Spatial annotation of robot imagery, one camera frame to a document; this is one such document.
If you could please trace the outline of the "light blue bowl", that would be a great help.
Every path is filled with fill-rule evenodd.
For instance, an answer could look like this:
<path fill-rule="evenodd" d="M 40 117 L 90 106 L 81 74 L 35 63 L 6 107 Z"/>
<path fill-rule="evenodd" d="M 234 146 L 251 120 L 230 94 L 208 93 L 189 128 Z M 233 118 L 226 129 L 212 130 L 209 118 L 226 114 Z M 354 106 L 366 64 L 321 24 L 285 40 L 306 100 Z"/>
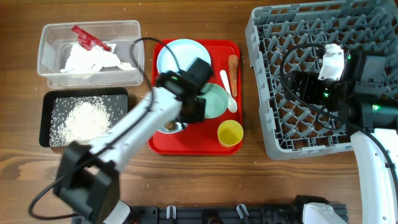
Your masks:
<path fill-rule="evenodd" d="M 163 134 L 175 134 L 183 131 L 188 126 L 188 123 L 180 123 L 178 121 L 168 122 L 158 129 L 158 132 Z"/>

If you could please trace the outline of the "green bowl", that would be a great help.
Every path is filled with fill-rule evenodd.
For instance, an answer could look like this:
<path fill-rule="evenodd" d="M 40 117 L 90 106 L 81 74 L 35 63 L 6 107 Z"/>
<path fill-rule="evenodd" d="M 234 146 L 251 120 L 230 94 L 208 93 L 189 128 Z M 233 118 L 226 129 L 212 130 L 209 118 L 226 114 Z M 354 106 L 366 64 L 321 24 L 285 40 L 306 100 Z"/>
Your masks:
<path fill-rule="evenodd" d="M 228 107 L 228 96 L 224 88 L 215 83 L 206 83 L 201 89 L 199 98 L 205 99 L 205 118 L 213 119 L 221 116 Z"/>

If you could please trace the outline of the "brown food scrap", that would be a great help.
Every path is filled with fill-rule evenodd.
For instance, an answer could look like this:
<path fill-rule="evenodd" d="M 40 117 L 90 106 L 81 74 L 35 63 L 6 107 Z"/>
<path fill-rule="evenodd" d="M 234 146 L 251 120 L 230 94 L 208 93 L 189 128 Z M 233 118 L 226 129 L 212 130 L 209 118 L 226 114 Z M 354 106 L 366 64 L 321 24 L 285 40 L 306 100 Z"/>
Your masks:
<path fill-rule="evenodd" d="M 176 129 L 177 125 L 175 122 L 168 122 L 164 125 L 164 128 L 168 131 Z"/>

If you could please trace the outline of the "yellow cup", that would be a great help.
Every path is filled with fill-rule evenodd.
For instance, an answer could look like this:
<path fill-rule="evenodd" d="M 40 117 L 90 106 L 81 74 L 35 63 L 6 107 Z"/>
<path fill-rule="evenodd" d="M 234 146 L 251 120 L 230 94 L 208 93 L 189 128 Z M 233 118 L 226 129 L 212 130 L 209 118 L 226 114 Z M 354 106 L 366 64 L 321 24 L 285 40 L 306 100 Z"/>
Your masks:
<path fill-rule="evenodd" d="M 244 136 L 241 124 L 235 120 L 223 121 L 217 130 L 219 143 L 224 147 L 232 147 L 240 143 Z"/>

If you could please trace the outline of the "orange carrot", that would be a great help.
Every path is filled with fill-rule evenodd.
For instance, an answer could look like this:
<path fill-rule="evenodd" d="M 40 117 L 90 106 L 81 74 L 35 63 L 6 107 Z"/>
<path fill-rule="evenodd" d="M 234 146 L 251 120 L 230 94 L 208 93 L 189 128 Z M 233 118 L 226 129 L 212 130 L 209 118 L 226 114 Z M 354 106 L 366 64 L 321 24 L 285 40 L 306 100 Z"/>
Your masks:
<path fill-rule="evenodd" d="M 238 68 L 239 59 L 237 55 L 230 55 L 228 57 L 228 70 L 229 70 L 229 80 L 231 84 L 231 92 L 233 97 L 238 95 Z"/>

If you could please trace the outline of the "white rice pile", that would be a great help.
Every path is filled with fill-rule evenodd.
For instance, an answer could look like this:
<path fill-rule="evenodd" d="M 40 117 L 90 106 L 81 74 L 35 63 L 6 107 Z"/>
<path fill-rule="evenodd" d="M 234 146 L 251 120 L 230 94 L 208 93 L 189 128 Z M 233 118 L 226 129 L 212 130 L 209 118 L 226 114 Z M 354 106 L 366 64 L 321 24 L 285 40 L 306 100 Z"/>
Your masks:
<path fill-rule="evenodd" d="M 126 95 L 57 98 L 50 117 L 49 146 L 88 144 L 108 132 L 126 113 Z"/>

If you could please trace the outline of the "white tissue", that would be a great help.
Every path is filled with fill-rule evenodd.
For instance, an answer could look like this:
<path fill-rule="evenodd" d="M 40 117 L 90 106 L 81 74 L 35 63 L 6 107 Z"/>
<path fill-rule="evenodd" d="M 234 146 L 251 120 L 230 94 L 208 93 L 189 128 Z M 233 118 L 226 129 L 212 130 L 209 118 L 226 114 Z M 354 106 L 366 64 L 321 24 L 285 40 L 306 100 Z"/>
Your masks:
<path fill-rule="evenodd" d="M 65 67 L 60 73 L 95 73 L 102 68 L 118 67 L 121 70 L 135 70 L 128 62 L 122 62 L 114 53 L 116 44 L 108 44 L 108 52 L 96 45 L 91 50 L 84 49 L 80 44 L 73 44 Z"/>

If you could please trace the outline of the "red snack wrapper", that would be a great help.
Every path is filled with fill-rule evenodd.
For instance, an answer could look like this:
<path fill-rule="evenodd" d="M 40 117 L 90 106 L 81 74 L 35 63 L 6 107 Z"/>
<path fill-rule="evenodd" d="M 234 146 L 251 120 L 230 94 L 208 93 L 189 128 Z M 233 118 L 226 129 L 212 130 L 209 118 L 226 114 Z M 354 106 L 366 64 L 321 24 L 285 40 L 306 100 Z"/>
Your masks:
<path fill-rule="evenodd" d="M 78 43 L 86 50 L 91 50 L 95 46 L 101 47 L 103 50 L 110 52 L 111 47 L 106 45 L 103 41 L 99 40 L 95 36 L 89 34 L 78 26 L 73 26 L 71 31 L 74 32 L 78 37 Z"/>

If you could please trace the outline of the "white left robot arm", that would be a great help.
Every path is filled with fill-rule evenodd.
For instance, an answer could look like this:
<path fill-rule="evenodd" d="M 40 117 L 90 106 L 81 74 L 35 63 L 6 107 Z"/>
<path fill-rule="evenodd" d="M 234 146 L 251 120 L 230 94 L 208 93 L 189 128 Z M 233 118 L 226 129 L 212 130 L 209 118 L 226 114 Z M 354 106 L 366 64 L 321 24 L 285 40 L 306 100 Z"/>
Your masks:
<path fill-rule="evenodd" d="M 205 100 L 199 96 L 211 76 L 211 69 L 195 68 L 160 74 L 146 97 L 107 133 L 66 148 L 54 194 L 89 223 L 125 223 L 131 209 L 120 199 L 119 176 L 165 124 L 204 120 Z"/>

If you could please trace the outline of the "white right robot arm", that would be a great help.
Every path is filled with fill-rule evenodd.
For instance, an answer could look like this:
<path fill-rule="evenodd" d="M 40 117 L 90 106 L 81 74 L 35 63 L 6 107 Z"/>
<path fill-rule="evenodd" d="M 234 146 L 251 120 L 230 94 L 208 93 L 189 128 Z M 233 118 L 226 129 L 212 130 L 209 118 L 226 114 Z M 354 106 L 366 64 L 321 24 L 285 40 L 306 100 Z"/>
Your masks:
<path fill-rule="evenodd" d="M 291 53 L 314 47 L 318 73 L 285 73 Z M 397 223 L 397 100 L 384 99 L 386 56 L 336 44 L 299 44 L 282 58 L 284 96 L 343 124 L 359 171 L 362 222 Z"/>

